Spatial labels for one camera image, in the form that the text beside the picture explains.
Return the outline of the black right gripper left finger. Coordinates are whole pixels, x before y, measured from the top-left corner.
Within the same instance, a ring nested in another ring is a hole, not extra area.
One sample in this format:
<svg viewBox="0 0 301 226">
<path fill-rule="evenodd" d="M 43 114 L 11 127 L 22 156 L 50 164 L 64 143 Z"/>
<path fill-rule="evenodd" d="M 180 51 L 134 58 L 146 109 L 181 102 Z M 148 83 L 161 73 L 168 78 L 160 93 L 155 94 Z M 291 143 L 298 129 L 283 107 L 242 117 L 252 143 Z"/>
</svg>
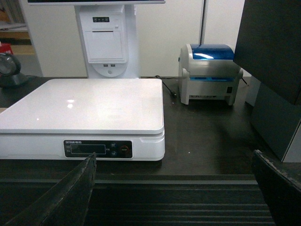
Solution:
<svg viewBox="0 0 301 226">
<path fill-rule="evenodd" d="M 96 154 L 92 153 L 59 183 L 6 226 L 82 226 L 95 184 Z"/>
</svg>

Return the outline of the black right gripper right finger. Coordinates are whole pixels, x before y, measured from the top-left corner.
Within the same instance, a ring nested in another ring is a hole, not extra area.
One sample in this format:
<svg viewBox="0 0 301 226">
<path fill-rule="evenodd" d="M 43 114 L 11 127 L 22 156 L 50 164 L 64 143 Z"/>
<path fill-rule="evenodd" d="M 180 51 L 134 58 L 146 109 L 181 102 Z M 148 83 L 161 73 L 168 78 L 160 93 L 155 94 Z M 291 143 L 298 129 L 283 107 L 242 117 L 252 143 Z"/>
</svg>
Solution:
<svg viewBox="0 0 301 226">
<path fill-rule="evenodd" d="M 301 224 L 301 165 L 283 163 L 260 150 L 252 157 L 252 172 L 277 226 Z"/>
</svg>

